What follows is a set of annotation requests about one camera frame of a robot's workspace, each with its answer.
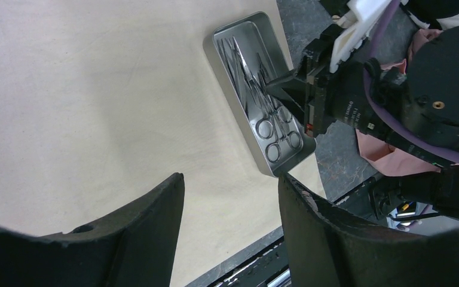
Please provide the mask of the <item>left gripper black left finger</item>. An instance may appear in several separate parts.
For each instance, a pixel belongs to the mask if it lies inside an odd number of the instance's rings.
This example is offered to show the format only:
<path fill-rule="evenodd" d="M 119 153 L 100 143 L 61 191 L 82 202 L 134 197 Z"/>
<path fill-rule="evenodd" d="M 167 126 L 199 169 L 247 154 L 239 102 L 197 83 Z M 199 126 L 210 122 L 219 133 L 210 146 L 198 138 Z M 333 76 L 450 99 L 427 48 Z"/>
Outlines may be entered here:
<path fill-rule="evenodd" d="M 70 233 L 0 227 L 0 286 L 169 286 L 184 198 L 183 174 L 174 173 Z"/>

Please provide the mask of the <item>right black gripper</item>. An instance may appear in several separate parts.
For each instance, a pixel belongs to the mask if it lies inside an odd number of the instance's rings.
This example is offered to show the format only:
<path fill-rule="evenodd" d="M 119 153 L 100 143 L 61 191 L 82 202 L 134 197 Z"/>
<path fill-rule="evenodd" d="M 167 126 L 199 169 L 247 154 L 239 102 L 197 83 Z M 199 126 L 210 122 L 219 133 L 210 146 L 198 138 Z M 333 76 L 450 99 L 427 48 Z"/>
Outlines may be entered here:
<path fill-rule="evenodd" d="M 335 121 L 325 110 L 333 46 L 341 33 L 338 25 L 328 26 L 305 46 L 297 67 L 265 85 L 265 91 L 287 108 L 311 138 L 326 133 Z"/>

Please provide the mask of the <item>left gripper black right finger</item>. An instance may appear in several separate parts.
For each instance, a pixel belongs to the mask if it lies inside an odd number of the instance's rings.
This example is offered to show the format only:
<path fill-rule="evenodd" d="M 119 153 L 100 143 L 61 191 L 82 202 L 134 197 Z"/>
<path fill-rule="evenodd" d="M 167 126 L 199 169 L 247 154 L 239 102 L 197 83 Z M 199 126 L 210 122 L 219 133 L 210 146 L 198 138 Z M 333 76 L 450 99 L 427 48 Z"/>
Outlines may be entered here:
<path fill-rule="evenodd" d="M 459 229 L 433 236 L 374 224 L 279 177 L 293 286 L 459 286 Z"/>

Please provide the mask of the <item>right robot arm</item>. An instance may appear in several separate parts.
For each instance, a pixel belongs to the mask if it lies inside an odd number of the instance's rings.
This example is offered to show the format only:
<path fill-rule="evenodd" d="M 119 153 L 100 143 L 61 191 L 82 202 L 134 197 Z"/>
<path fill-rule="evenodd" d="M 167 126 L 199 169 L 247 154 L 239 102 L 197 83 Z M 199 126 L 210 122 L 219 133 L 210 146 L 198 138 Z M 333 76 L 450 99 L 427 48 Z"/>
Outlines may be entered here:
<path fill-rule="evenodd" d="M 427 42 L 407 74 L 385 70 L 377 59 L 349 61 L 329 70 L 342 28 L 326 28 L 303 51 L 300 65 L 270 81 L 267 93 L 301 122 L 308 136 L 326 133 L 334 121 L 383 141 L 434 166 L 431 172 L 387 176 L 368 186 L 365 214 L 382 221 L 410 202 L 433 209 L 433 216 L 459 220 L 459 100 L 442 84 L 429 94 L 421 80 L 438 77 L 430 60 L 459 39 L 454 33 Z"/>

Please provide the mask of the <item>metal instrument tray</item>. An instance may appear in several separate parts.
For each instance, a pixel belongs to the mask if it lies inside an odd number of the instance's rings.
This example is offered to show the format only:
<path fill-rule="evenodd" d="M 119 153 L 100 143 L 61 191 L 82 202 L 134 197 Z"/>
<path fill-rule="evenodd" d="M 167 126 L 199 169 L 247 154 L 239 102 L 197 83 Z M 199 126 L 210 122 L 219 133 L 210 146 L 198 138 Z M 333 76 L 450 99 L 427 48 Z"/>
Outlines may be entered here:
<path fill-rule="evenodd" d="M 304 135 L 301 124 L 293 117 L 290 129 L 298 130 L 303 141 L 302 148 L 291 150 L 286 142 L 282 142 L 281 160 L 275 164 L 267 161 L 264 151 L 269 141 L 260 139 L 255 131 L 256 122 L 263 117 L 263 113 L 251 103 L 249 116 L 245 116 L 216 46 L 217 40 L 232 37 L 236 38 L 246 63 L 252 72 L 258 71 L 256 55 L 261 55 L 270 75 L 267 83 L 288 72 L 290 69 L 289 62 L 284 56 L 269 16 L 263 11 L 253 13 L 215 29 L 205 38 L 203 43 L 214 74 L 258 169 L 265 175 L 276 177 L 283 172 L 290 171 L 313 154 L 316 148 L 316 141 Z"/>

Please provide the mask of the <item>beige cloth wrap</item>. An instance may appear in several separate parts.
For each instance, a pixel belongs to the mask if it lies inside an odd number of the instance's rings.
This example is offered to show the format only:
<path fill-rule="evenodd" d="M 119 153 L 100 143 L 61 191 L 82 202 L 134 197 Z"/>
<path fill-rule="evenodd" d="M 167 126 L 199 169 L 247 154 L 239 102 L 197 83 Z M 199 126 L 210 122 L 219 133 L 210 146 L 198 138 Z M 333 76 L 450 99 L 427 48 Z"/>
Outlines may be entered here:
<path fill-rule="evenodd" d="M 0 1 L 0 226 L 69 232 L 172 173 L 185 202 L 172 286 L 281 224 L 203 41 L 275 1 Z"/>

